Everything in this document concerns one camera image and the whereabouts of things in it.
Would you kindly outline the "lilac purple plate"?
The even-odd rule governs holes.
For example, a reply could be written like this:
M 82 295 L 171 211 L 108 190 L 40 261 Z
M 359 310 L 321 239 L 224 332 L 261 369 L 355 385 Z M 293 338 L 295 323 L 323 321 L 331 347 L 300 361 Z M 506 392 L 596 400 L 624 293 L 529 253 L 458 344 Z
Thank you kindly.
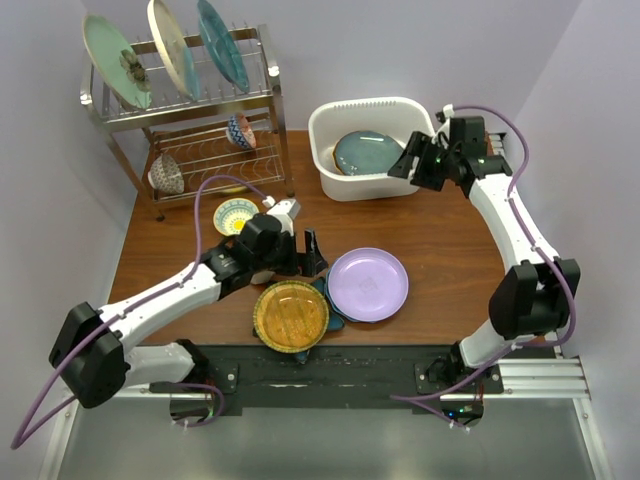
M 384 321 L 397 313 L 409 293 L 409 278 L 403 264 L 391 253 L 378 248 L 358 248 L 339 257 L 329 272 L 332 279 L 342 274 L 348 285 L 369 294 L 380 306 Z

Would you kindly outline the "orange dotted scalloped plate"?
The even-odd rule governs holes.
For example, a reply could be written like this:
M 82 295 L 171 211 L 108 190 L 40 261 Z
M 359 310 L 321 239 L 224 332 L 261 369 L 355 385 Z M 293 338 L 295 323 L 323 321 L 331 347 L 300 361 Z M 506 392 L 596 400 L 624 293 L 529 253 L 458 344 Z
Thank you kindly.
M 333 148 L 331 152 L 333 166 L 335 167 L 335 171 L 337 174 L 345 175 L 344 171 L 341 169 L 339 162 L 337 160 L 336 147 Z

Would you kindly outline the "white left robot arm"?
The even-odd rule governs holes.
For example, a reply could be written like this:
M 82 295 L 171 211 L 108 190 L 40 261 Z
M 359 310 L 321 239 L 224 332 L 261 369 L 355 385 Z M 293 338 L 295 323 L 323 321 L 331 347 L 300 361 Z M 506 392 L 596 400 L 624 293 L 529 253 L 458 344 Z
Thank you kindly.
M 73 397 L 95 408 L 122 388 L 172 383 L 196 392 L 207 382 L 207 357 L 188 340 L 144 347 L 155 331 L 200 307 L 247 287 L 258 274 L 312 278 L 328 266 L 315 233 L 305 232 L 305 250 L 296 250 L 290 218 L 265 213 L 241 233 L 198 252 L 194 262 L 146 291 L 99 309 L 83 302 L 70 310 L 49 355 Z

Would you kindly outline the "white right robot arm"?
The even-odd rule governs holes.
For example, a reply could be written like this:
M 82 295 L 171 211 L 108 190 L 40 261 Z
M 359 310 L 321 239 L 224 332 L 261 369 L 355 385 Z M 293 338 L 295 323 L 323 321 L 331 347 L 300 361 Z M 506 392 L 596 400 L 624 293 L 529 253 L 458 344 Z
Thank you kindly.
M 517 191 L 518 173 L 503 156 L 489 153 L 482 117 L 445 118 L 436 133 L 412 132 L 388 174 L 433 191 L 453 182 L 480 213 L 503 262 L 487 320 L 429 369 L 447 393 L 469 392 L 504 356 L 544 347 L 541 339 L 550 332 L 564 332 L 557 346 L 571 338 L 580 267 L 540 233 Z

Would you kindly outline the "dark blue bottom plate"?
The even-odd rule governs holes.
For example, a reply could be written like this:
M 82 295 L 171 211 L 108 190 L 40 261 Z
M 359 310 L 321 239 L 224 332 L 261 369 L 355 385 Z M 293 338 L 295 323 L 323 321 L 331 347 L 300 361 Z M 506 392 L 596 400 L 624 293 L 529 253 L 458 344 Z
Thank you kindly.
M 347 176 L 386 174 L 403 147 L 392 137 L 375 131 L 355 131 L 336 144 L 337 160 Z

